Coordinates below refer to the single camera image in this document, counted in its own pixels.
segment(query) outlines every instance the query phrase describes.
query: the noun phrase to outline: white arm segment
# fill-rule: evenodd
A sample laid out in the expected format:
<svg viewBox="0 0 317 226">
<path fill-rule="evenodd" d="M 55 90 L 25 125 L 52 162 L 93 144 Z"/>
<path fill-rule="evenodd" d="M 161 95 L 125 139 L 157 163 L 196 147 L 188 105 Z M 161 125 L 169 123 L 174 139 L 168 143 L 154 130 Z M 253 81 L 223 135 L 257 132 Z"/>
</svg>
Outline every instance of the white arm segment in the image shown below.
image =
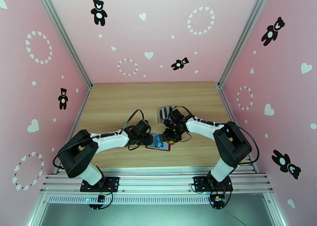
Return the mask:
<svg viewBox="0 0 317 226">
<path fill-rule="evenodd" d="M 123 131 L 121 134 L 119 134 L 119 130 L 116 132 L 114 132 L 115 135 L 113 136 L 107 136 L 102 138 L 96 137 L 92 139 L 94 142 L 97 142 L 99 146 L 95 154 L 115 147 L 124 147 L 128 143 L 129 137 L 126 134 L 126 132 Z M 86 170 L 83 171 L 78 177 L 80 177 L 81 179 L 85 180 L 93 186 L 97 182 L 99 182 L 99 180 L 102 178 L 102 175 L 96 166 L 89 163 Z"/>
<path fill-rule="evenodd" d="M 189 132 L 194 132 L 198 133 L 200 135 L 203 135 L 205 137 L 208 137 L 212 139 L 213 141 L 215 140 L 214 138 L 214 132 L 216 130 L 221 129 L 224 125 L 218 125 L 218 126 L 213 126 L 207 123 L 203 123 L 200 121 L 196 121 L 193 118 L 190 118 L 186 122 L 186 127 Z M 223 179 L 228 176 L 234 168 L 231 166 L 228 166 L 221 158 L 215 165 L 215 167 L 211 170 L 211 175 L 218 181 L 221 182 Z"/>
</svg>

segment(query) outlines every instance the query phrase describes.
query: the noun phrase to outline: black cable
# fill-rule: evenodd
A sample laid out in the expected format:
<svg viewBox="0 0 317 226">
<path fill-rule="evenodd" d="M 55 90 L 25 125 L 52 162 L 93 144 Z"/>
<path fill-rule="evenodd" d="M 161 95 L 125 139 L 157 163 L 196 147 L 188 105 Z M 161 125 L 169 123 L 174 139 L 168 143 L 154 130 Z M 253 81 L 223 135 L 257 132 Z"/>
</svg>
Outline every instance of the black cable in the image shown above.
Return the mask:
<svg viewBox="0 0 317 226">
<path fill-rule="evenodd" d="M 133 112 L 133 114 L 130 116 L 130 118 L 126 121 L 126 123 L 125 123 L 124 126 L 122 127 L 122 129 L 121 129 L 121 131 L 119 132 L 119 134 L 121 134 L 121 133 L 125 130 L 126 126 L 129 124 L 129 122 L 131 121 L 131 119 L 133 118 L 133 116 L 134 116 L 138 111 L 141 112 L 141 114 L 142 114 L 142 120 L 144 120 L 144 114 L 143 114 L 142 110 L 137 109 L 135 112 Z"/>
<path fill-rule="evenodd" d="M 237 127 L 237 128 L 239 128 L 239 129 L 243 130 L 245 133 L 247 133 L 247 135 L 252 139 L 253 143 L 255 144 L 256 151 L 257 151 L 257 153 L 258 153 L 258 155 L 256 156 L 256 159 L 255 159 L 255 160 L 253 160 L 253 161 L 251 161 L 251 162 L 249 162 L 249 163 L 239 163 L 238 165 L 245 165 L 245 164 L 255 163 L 255 162 L 259 159 L 259 157 L 260 157 L 260 150 L 259 150 L 258 144 L 256 143 L 255 139 L 254 139 L 253 136 L 252 136 L 247 130 L 245 130 L 244 128 L 242 128 L 242 127 L 240 127 L 240 126 L 238 126 L 238 125 L 234 125 L 234 124 L 232 124 L 231 126 Z"/>
<path fill-rule="evenodd" d="M 186 133 L 187 133 L 187 135 L 189 135 L 189 136 L 190 136 L 190 138 L 189 138 L 189 139 L 187 139 L 187 140 L 185 140 L 185 141 L 179 141 L 179 142 L 187 142 L 187 141 L 189 141 L 189 140 L 192 138 L 191 134 L 189 134 L 187 131 L 186 131 Z"/>
</svg>

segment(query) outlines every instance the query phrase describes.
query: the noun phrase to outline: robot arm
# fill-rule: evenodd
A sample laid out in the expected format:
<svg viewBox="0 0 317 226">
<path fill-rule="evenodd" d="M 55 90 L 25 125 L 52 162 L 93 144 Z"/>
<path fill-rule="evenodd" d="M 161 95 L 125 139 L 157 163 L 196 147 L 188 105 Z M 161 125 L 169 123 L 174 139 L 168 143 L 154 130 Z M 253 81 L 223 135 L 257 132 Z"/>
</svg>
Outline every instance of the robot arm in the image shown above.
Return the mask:
<svg viewBox="0 0 317 226">
<path fill-rule="evenodd" d="M 162 141 L 178 142 L 184 132 L 193 132 L 216 142 L 220 159 L 208 174 L 208 182 L 214 190 L 252 150 L 238 126 L 231 121 L 219 124 L 192 114 L 185 117 L 177 109 L 170 107 L 164 124 L 168 128 L 162 135 Z"/>
</svg>

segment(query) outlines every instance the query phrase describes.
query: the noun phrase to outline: white dot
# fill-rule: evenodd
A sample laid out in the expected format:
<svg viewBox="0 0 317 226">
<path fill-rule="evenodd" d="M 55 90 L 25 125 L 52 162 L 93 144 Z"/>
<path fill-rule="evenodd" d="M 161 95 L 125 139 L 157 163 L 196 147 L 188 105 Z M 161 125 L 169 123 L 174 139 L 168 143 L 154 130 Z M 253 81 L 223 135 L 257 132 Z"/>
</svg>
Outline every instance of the white dot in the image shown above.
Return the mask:
<svg viewBox="0 0 317 226">
<path fill-rule="evenodd" d="M 310 128 L 313 129 L 313 130 L 316 130 L 317 129 L 317 125 L 315 123 L 311 123 L 310 124 Z"/>
</svg>

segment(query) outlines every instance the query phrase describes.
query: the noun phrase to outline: white heart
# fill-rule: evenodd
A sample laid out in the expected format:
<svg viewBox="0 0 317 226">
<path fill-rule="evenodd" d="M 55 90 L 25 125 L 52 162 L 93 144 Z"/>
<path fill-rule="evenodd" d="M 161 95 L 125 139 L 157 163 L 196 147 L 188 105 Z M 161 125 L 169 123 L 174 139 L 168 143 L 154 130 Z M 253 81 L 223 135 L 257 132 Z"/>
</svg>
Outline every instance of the white heart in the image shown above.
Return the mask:
<svg viewBox="0 0 317 226">
<path fill-rule="evenodd" d="M 302 71 L 302 74 L 308 73 L 312 70 L 313 66 L 308 65 L 307 63 L 302 63 L 300 69 Z"/>
<path fill-rule="evenodd" d="M 38 121 L 37 121 L 36 119 L 33 119 L 33 120 L 31 121 L 31 125 L 29 125 L 29 126 L 27 127 L 27 131 L 30 132 L 30 133 L 36 132 L 36 131 L 38 131 L 39 129 L 40 129 L 40 128 L 39 128 L 39 126 L 38 126 Z"/>
<path fill-rule="evenodd" d="M 154 53 L 153 52 L 145 52 L 144 53 L 144 56 L 147 58 L 147 59 L 151 59 L 153 57 Z"/>
<path fill-rule="evenodd" d="M 7 4 L 4 0 L 0 0 L 0 8 L 8 9 Z"/>
<path fill-rule="evenodd" d="M 290 205 L 292 208 L 295 208 L 295 204 L 292 199 L 287 200 L 287 204 Z"/>
<path fill-rule="evenodd" d="M 275 114 L 275 110 L 272 109 L 270 104 L 266 104 L 264 108 L 264 114 L 268 116 L 272 116 Z"/>
<path fill-rule="evenodd" d="M 139 14 L 139 18 L 142 19 L 143 21 L 145 21 L 145 19 L 146 19 L 146 13 L 141 13 L 141 14 Z"/>
</svg>

